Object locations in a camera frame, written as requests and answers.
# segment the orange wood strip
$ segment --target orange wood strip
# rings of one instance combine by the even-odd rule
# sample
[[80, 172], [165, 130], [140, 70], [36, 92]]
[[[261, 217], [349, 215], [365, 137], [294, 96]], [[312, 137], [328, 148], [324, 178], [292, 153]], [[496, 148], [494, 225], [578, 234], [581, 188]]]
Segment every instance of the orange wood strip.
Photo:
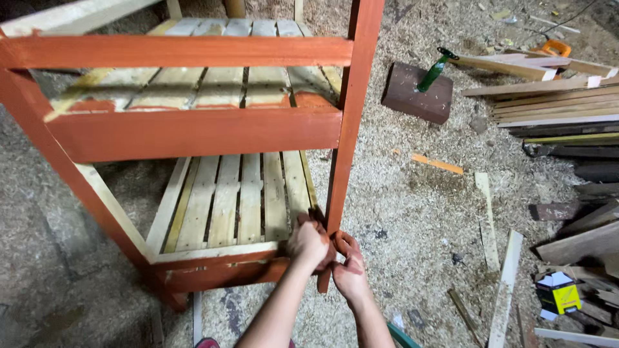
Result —
[[439, 160], [431, 160], [431, 159], [428, 159], [428, 157], [425, 157], [419, 154], [413, 154], [411, 159], [414, 161], [421, 162], [421, 163], [433, 165], [434, 167], [437, 167], [440, 169], [449, 170], [450, 172], [454, 172], [456, 174], [464, 175], [463, 169], [461, 167], [458, 167], [457, 165], [445, 163]]
[[0, 67], [348, 66], [352, 50], [336, 37], [21, 37], [0, 41]]
[[61, 115], [47, 127], [77, 163], [336, 148], [328, 108], [131, 111]]

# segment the unpainted wooden slat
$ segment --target unpainted wooden slat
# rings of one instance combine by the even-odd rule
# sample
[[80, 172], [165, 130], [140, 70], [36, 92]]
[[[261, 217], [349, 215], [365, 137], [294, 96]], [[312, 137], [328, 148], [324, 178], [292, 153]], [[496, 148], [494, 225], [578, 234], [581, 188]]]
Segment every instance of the unpainted wooden slat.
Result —
[[198, 166], [196, 179], [189, 196], [183, 226], [178, 235], [176, 251], [202, 248], [210, 202], [215, 192], [215, 176], [217, 175], [218, 164], [219, 156], [200, 158], [200, 166]]
[[299, 213], [307, 213], [310, 208], [310, 197], [305, 182], [305, 173], [299, 151], [283, 151], [284, 171], [286, 174], [286, 190], [288, 191], [288, 206], [290, 219], [295, 220]]
[[279, 152], [265, 152], [264, 162], [264, 234], [265, 241], [287, 240], [286, 196]]
[[260, 154], [244, 154], [242, 172], [238, 236], [236, 238], [236, 243], [239, 245], [260, 242], [260, 192], [262, 191]]
[[187, 171], [187, 179], [185, 179], [185, 184], [183, 185], [181, 198], [178, 200], [174, 220], [172, 220], [172, 226], [170, 226], [170, 233], [168, 233], [168, 238], [165, 242], [164, 253], [173, 253], [176, 250], [178, 235], [181, 231], [181, 226], [183, 226], [183, 220], [187, 211], [191, 189], [196, 180], [198, 166], [200, 166], [200, 157], [193, 157], [189, 165], [189, 170]]
[[217, 175], [213, 213], [210, 218], [209, 248], [234, 245], [236, 194], [241, 155], [224, 155]]

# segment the wooden post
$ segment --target wooden post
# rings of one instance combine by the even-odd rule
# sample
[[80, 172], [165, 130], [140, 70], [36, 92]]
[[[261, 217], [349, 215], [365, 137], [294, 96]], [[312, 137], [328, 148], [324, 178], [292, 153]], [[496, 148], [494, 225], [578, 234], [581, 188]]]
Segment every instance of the wooden post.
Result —
[[357, 144], [361, 112], [367, 91], [372, 59], [383, 16], [384, 0], [354, 0], [350, 10], [348, 38], [355, 40], [349, 67], [344, 68], [340, 109], [344, 111], [339, 148], [333, 150], [329, 196], [327, 197], [327, 234], [340, 229], [350, 167]]
[[30, 73], [27, 70], [0, 69], [0, 96], [2, 97], [0, 102], [19, 123], [24, 133], [82, 201], [108, 237], [142, 272], [146, 283], [160, 296], [162, 301], [175, 310], [183, 310], [185, 307], [183, 296], [165, 292], [163, 274], [158, 275], [150, 271], [150, 258], [154, 258], [150, 255], [150, 250], [139, 248], [131, 240], [95, 188], [91, 186], [45, 127], [43, 118], [53, 109]]

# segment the dark wooden block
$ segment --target dark wooden block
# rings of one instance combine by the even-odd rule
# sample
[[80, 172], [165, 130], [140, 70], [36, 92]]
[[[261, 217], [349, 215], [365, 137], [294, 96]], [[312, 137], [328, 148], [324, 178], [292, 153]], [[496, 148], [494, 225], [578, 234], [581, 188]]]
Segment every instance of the dark wooden block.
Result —
[[382, 104], [408, 115], [443, 124], [449, 118], [454, 82], [439, 76], [427, 92], [413, 92], [426, 72], [416, 66], [395, 62], [387, 79]]

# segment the wooden leg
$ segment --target wooden leg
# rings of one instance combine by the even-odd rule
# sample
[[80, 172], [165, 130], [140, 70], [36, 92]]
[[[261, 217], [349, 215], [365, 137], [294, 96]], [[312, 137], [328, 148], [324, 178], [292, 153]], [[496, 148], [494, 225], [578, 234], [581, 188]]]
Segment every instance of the wooden leg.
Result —
[[355, 40], [350, 67], [344, 69], [340, 109], [344, 111], [339, 148], [333, 150], [327, 197], [327, 234], [340, 229], [361, 112], [383, 16], [384, 0], [354, 0], [348, 38]]

